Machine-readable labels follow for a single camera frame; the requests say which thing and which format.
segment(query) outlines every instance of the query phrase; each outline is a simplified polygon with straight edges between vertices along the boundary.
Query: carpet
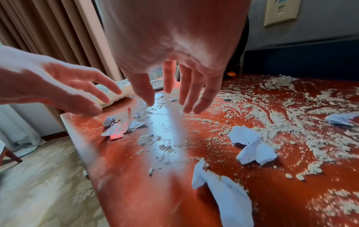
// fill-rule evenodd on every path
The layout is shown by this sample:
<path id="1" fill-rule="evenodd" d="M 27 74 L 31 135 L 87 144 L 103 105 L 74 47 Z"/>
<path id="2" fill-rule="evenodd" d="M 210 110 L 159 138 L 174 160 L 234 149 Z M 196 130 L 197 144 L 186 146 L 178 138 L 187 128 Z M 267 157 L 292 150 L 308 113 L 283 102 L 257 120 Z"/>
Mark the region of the carpet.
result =
<path id="1" fill-rule="evenodd" d="M 0 226 L 108 227 L 70 138 L 0 167 Z"/>

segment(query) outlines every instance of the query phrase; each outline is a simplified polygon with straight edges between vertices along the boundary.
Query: chair leg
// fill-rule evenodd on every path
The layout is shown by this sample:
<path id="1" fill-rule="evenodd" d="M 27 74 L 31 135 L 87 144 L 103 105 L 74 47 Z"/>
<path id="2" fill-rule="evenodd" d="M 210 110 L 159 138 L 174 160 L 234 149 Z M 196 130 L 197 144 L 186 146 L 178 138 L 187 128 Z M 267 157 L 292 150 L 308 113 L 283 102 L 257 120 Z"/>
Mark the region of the chair leg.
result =
<path id="1" fill-rule="evenodd" d="M 18 162 L 18 163 L 22 162 L 22 159 L 19 158 L 18 156 L 16 156 L 16 155 L 15 155 L 12 151 L 10 151 L 10 150 L 6 150 L 6 151 L 5 151 L 5 156 L 8 156 L 9 158 L 11 158 L 12 160 L 14 160 L 14 161 L 16 161 L 16 162 Z"/>

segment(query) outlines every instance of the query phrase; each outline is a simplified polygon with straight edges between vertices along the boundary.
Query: electrical outlet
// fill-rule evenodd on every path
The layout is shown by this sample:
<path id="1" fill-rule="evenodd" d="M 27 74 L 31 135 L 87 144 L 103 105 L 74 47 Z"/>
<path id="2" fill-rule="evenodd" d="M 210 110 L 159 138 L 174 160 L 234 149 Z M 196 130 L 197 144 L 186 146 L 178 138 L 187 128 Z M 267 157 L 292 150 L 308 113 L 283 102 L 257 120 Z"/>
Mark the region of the electrical outlet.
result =
<path id="1" fill-rule="evenodd" d="M 300 0 L 268 0 L 264 26 L 296 19 L 299 5 Z"/>

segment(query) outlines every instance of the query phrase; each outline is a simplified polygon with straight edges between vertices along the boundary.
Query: fingernail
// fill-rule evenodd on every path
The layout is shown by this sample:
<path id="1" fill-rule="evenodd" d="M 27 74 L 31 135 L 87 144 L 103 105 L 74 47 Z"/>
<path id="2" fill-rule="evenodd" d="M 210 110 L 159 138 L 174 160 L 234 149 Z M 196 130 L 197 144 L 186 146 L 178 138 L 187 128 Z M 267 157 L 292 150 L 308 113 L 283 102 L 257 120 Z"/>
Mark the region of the fingernail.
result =
<path id="1" fill-rule="evenodd" d="M 89 109 L 88 109 L 88 113 L 91 116 L 97 116 L 100 115 L 102 113 L 102 108 L 99 104 L 92 104 Z"/>

